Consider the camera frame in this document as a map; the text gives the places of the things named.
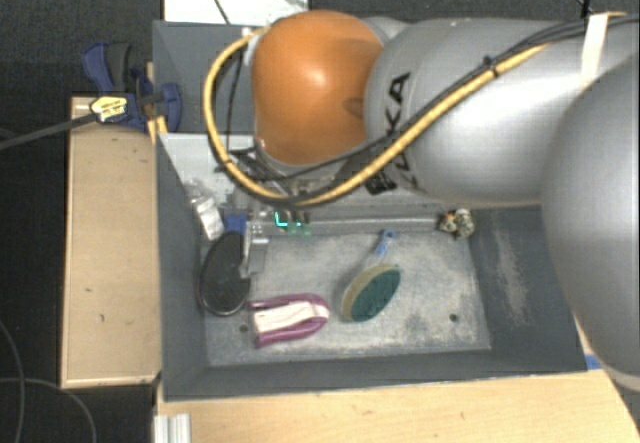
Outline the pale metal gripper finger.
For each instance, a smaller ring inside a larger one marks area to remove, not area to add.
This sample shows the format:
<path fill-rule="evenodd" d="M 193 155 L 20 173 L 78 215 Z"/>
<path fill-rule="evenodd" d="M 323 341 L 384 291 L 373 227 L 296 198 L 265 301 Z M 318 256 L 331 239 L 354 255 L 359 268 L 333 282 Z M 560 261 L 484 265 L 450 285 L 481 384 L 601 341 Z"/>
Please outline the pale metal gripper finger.
<path fill-rule="evenodd" d="M 243 279 L 249 279 L 264 271 L 269 236 L 259 223 L 248 223 L 243 243 L 243 261 L 240 266 L 240 274 Z"/>

